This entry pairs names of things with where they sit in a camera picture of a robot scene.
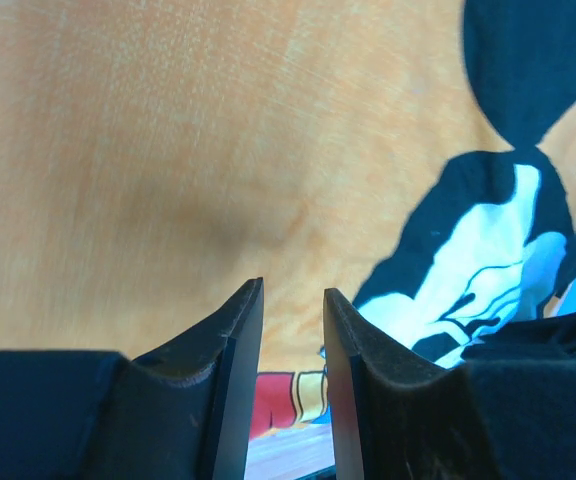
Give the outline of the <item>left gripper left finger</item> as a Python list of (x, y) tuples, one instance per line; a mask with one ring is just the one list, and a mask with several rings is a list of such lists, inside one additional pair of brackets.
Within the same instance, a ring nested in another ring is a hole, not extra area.
[(264, 283), (135, 359), (0, 350), (0, 479), (240, 479)]

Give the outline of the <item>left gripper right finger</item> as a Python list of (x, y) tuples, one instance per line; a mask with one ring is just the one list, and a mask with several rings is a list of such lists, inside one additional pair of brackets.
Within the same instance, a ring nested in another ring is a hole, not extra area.
[(576, 360), (442, 369), (324, 294), (340, 479), (576, 479)]

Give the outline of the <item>yellow pillowcase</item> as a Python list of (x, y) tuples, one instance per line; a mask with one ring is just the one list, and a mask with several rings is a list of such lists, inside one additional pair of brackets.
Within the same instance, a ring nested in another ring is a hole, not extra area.
[(576, 278), (576, 1), (0, 1), (0, 349), (138, 356), (265, 283), (252, 435), (322, 296), (449, 365)]

